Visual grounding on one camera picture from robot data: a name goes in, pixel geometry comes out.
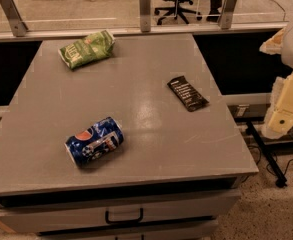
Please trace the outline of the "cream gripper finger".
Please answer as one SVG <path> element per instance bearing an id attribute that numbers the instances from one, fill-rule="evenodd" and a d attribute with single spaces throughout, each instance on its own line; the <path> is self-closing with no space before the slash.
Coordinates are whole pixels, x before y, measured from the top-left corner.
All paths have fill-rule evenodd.
<path id="1" fill-rule="evenodd" d="M 269 139 L 279 139 L 293 127 L 293 73 L 286 78 L 277 77 L 270 96 L 262 134 Z"/>
<path id="2" fill-rule="evenodd" d="M 262 43 L 259 51 L 269 55 L 280 54 L 282 52 L 282 43 L 285 29 L 282 28 L 271 38 Z"/>

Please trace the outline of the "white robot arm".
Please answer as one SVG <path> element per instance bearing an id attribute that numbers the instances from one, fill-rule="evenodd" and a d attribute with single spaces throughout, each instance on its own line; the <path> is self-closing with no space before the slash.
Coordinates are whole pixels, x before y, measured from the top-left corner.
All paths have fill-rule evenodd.
<path id="1" fill-rule="evenodd" d="M 259 50 L 269 55 L 279 54 L 281 61 L 293 69 L 293 21 L 265 41 Z M 286 78 L 277 77 L 273 83 L 262 134 L 279 139 L 293 127 L 293 71 Z"/>

